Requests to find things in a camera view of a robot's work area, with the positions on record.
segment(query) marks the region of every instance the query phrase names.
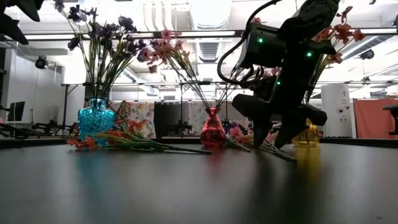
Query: ceiling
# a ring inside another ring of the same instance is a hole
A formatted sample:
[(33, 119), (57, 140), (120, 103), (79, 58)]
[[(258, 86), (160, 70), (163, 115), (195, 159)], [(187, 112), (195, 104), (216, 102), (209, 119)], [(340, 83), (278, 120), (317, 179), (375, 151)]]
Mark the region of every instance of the ceiling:
[[(118, 16), (123, 15), (131, 17), (135, 25), (142, 31), (162, 30), (164, 28), (174, 30), (192, 30), (192, 13), (193, 7), (201, 5), (203, 13), (196, 13), (196, 21), (216, 21), (222, 19), (223, 14), (227, 15), (227, 29), (244, 29), (247, 18), (260, 5), (267, 1), (248, 1), (248, 0), (134, 0), (134, 1), (113, 1), (113, 0), (79, 0), (84, 6), (98, 6), (98, 14), (104, 21), (115, 21)], [(289, 17), (291, 17), (301, 6), (304, 0), (285, 0), (276, 6), (269, 7), (257, 16), (262, 22), (266, 22), (268, 26), (280, 27), (280, 25)], [(340, 10), (347, 6), (354, 6), (348, 15), (348, 23), (353, 27), (390, 27), (391, 22), (398, 13), (398, 1), (393, 0), (377, 0), (372, 6), (369, 1), (359, 0), (341, 0)], [(65, 12), (70, 6), (76, 3), (65, 3)], [(25, 34), (48, 34), (70, 32), (71, 28), (65, 18), (53, 8), (52, 1), (45, 1), (42, 9), (39, 11), (41, 22), (33, 22), (26, 17), (16, 7), (8, 8), (6, 14), (15, 19), (20, 20), (20, 28)], [(339, 18), (333, 21), (333, 24), (339, 23)], [(230, 49), (239, 39), (225, 39), (220, 44), (218, 55)], [(197, 71), (201, 77), (213, 78), (218, 80), (216, 75), (216, 65), (203, 64), (198, 59), (198, 45), (193, 43), (194, 40), (185, 40), (184, 48), (191, 52), (191, 60), (197, 62)], [(358, 44), (353, 44), (352, 48), (356, 48)], [(30, 41), (27, 47), (19, 46), (23, 54), (29, 57), (36, 57), (40, 54), (47, 54), (49, 60), (59, 65), (71, 66), (81, 63), (80, 53), (75, 50), (70, 52), (67, 50), (67, 42), (35, 42)], [(326, 69), (320, 81), (323, 82), (340, 82), (340, 81), (360, 81), (364, 76), (370, 76), (372, 81), (384, 81), (398, 79), (398, 63), (394, 58), (398, 56), (398, 39), (393, 37), (385, 42), (372, 47), (375, 57), (371, 60), (361, 60), (358, 58), (349, 58), (340, 65), (332, 65)], [(239, 51), (229, 56), (223, 65), (223, 72), (229, 73), (233, 65), (239, 57)], [(133, 72), (139, 73), (142, 82), (161, 82), (165, 75), (168, 80), (173, 80), (174, 73), (170, 70), (161, 71), (158, 74), (148, 74), (145, 64), (133, 62), (130, 66)], [(120, 82), (128, 82), (125, 78), (121, 78)], [(381, 91), (385, 89), (385, 85), (373, 85), (370, 91)]]

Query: pink curtain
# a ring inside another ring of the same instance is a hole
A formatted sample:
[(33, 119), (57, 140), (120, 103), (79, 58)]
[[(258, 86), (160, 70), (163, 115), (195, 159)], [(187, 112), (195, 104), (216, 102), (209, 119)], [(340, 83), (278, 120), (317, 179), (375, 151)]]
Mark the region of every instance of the pink curtain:
[(355, 100), (354, 112), (358, 138), (398, 139), (389, 135), (395, 130), (395, 121), (384, 106), (397, 104), (398, 100), (384, 98), (379, 100)]

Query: ceiling duct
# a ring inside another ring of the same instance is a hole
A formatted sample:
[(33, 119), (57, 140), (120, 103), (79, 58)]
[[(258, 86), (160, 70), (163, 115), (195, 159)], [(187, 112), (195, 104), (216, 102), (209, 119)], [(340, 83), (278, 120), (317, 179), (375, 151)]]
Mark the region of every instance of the ceiling duct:
[(344, 48), (341, 53), (343, 54), (343, 59), (347, 60), (354, 56), (357, 56), (372, 47), (383, 43), (384, 41), (392, 38), (393, 35), (379, 35), (374, 37), (366, 37), (362, 41), (356, 42)]
[[(228, 29), (232, 0), (190, 0), (189, 4), (192, 30)], [(195, 44), (200, 60), (217, 61), (218, 54), (221, 52), (221, 43), (217, 40), (219, 39), (211, 39), (209, 43), (202, 40)]]

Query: vase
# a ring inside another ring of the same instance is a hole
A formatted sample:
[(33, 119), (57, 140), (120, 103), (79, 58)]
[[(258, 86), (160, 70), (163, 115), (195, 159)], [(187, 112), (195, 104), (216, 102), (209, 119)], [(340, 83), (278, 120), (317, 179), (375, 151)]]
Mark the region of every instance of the vase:
[(295, 146), (319, 146), (319, 131), (318, 126), (312, 124), (311, 120), (307, 118), (305, 123), (309, 128), (298, 134), (292, 139)]
[(96, 138), (94, 134), (107, 132), (114, 128), (116, 113), (106, 108), (108, 99), (90, 97), (90, 106), (78, 112), (80, 140), (87, 136), (94, 138), (98, 146), (105, 146), (106, 139)]
[(220, 108), (206, 108), (207, 120), (200, 134), (201, 143), (207, 148), (220, 148), (226, 141), (224, 127), (218, 117)]

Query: desk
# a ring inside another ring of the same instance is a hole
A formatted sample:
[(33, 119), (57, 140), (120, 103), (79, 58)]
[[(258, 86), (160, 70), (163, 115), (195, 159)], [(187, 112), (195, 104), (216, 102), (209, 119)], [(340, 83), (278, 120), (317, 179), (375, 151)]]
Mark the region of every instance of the desk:
[[(179, 145), (200, 147), (199, 145)], [(398, 149), (0, 150), (0, 223), (398, 223)]]

